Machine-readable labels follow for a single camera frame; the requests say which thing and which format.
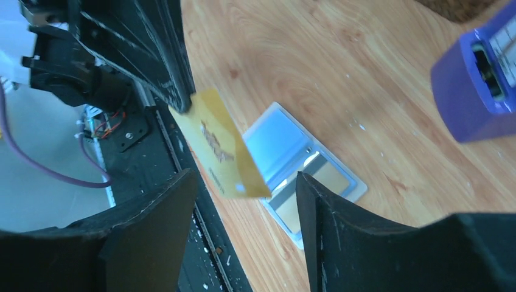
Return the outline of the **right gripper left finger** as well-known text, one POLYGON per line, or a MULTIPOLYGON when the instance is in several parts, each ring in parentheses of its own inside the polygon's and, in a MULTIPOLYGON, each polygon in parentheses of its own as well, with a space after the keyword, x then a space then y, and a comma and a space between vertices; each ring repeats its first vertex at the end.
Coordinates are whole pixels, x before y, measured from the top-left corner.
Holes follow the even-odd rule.
POLYGON ((185 169, 65 228, 1 232, 2 291, 176 291, 198 193, 185 169))

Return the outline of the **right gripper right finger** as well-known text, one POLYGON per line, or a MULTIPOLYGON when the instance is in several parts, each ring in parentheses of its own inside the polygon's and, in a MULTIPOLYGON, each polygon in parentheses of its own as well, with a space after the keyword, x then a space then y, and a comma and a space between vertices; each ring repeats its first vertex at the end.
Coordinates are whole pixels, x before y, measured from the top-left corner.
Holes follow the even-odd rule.
POLYGON ((455 213, 414 228, 338 195, 315 201, 302 223, 312 291, 515 290, 515 214, 455 213))

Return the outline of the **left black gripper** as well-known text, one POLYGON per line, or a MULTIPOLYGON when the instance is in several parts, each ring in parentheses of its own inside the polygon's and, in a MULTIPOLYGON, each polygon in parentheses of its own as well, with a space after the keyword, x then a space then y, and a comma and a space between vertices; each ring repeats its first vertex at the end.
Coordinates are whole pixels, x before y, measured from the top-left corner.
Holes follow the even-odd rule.
POLYGON ((129 82, 96 64, 97 57, 148 87, 177 113, 191 106, 195 85, 184 40, 180 1, 79 1, 78 40, 56 27, 69 23, 67 1, 20 1, 36 35, 29 70, 33 89, 51 92, 69 106, 92 105, 114 113, 129 82))

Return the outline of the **white card holder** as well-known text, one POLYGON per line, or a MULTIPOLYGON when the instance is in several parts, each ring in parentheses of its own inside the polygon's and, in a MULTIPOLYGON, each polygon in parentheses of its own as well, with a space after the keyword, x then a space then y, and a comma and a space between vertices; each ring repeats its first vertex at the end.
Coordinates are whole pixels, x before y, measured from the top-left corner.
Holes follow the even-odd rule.
POLYGON ((303 249, 296 201, 298 172, 313 176, 337 195, 356 202, 367 185, 279 103, 272 103, 243 135, 271 198, 261 200, 276 223, 303 249))

